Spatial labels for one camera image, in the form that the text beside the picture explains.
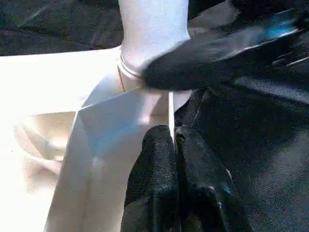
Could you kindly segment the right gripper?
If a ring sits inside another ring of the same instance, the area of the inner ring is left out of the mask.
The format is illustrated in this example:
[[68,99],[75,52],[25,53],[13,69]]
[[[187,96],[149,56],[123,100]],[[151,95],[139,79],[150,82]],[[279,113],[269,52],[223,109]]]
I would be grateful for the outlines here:
[[309,6],[291,4],[266,21],[261,42],[275,66],[294,66],[309,59]]

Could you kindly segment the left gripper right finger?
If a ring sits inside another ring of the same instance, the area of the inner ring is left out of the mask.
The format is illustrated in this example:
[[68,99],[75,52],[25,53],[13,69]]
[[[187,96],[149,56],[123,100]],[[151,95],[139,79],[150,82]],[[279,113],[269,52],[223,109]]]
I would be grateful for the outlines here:
[[228,170],[195,130],[175,131],[184,232],[250,232],[245,210]]

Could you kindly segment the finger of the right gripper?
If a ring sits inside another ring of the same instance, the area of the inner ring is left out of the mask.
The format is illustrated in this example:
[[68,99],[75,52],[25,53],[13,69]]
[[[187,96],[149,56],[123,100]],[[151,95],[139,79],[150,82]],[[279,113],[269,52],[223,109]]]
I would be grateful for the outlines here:
[[251,73],[261,30],[203,33],[151,61],[142,72],[147,87],[189,90],[215,87]]

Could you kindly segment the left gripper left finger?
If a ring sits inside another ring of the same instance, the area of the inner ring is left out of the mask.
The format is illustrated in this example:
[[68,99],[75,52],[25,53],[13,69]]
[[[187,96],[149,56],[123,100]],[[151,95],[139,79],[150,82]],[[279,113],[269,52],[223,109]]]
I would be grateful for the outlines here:
[[130,172],[122,232],[179,231],[179,189],[174,144],[167,125],[150,128]]

